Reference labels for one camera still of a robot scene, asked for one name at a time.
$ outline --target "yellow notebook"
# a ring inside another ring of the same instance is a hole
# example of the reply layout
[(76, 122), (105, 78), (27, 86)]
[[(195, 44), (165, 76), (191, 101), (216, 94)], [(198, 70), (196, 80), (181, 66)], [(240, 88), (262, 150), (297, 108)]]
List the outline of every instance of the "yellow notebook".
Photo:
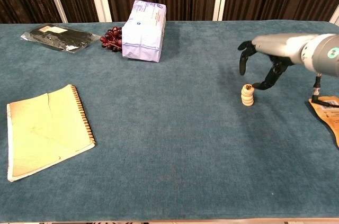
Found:
[(73, 85), (7, 104), (8, 180), (32, 175), (95, 146)]

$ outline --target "plastic bag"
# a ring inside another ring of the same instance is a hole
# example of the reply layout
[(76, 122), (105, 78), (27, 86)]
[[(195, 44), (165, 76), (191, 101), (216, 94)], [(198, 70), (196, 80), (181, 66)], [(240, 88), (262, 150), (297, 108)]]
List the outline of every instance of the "plastic bag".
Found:
[(65, 26), (45, 24), (23, 33), (21, 38), (51, 49), (76, 53), (97, 41), (100, 36)]
[(135, 0), (122, 27), (122, 56), (159, 62), (166, 24), (166, 5)]

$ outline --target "grape stem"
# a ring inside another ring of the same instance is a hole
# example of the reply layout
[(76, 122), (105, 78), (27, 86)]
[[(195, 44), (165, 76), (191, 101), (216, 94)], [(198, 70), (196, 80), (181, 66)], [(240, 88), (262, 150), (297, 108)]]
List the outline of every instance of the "grape stem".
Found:
[(107, 43), (104, 43), (104, 45), (107, 47), (107, 46), (109, 46), (109, 45), (111, 45), (111, 46), (115, 46), (115, 47), (117, 47), (117, 48), (121, 48), (121, 47), (119, 47), (119, 46), (117, 46), (117, 45), (114, 45), (114, 44), (112, 44), (112, 42), (107, 42)]

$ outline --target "white packaging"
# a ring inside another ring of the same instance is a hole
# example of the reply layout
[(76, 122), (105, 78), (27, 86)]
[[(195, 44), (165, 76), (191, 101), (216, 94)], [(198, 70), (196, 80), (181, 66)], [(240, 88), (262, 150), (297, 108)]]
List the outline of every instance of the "white packaging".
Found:
[(135, 0), (122, 27), (122, 56), (159, 62), (166, 24), (166, 5)]

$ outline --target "red grapes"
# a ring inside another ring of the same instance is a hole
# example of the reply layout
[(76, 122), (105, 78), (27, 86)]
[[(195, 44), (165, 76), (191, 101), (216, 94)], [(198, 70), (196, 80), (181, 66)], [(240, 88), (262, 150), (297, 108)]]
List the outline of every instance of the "red grapes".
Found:
[(122, 51), (122, 28), (114, 26), (108, 29), (104, 37), (100, 38), (101, 46), (112, 50), (112, 52)]

